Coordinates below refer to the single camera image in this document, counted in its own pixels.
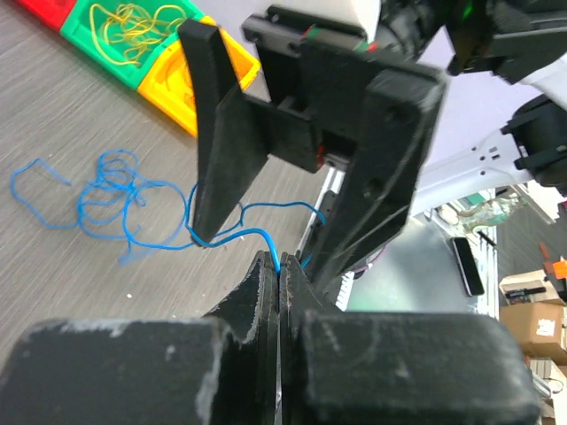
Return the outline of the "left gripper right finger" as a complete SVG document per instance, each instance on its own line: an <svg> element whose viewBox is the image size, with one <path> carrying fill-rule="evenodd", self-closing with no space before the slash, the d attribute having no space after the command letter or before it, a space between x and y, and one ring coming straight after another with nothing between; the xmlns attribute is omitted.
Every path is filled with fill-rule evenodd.
<svg viewBox="0 0 567 425"><path fill-rule="evenodd" d="M354 316L319 294L298 259L279 275L284 424L354 423Z"/></svg>

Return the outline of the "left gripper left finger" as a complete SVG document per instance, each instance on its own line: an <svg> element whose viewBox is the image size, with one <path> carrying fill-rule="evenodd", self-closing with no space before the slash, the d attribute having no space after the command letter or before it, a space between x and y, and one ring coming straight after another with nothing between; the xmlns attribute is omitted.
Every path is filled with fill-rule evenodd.
<svg viewBox="0 0 567 425"><path fill-rule="evenodd" d="M203 424L272 424L276 412L278 282L259 251L244 279L207 315L211 356L201 380Z"/></svg>

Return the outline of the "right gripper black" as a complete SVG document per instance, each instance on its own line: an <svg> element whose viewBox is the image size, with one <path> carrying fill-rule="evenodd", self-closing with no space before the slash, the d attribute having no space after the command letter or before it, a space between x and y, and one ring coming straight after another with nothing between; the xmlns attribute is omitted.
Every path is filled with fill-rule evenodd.
<svg viewBox="0 0 567 425"><path fill-rule="evenodd" d="M248 17L242 32L256 47L268 101L243 93L218 27L188 20L178 29L198 116L192 238L213 241L268 155L316 173L325 148L338 149L346 174L307 269L324 288L404 226L447 76L385 49L306 40L313 33L358 47L368 37L276 4Z"/></svg>

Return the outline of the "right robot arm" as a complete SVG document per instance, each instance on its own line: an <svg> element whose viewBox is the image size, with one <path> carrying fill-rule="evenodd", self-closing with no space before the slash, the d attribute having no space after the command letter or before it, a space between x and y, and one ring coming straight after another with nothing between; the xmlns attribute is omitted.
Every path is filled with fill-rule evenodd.
<svg viewBox="0 0 567 425"><path fill-rule="evenodd" d="M323 286L407 219L484 189L566 186L563 1L251 1L268 100L245 94L220 30L178 30L198 115L185 224L221 228L278 157L343 174L304 257Z"/></svg>

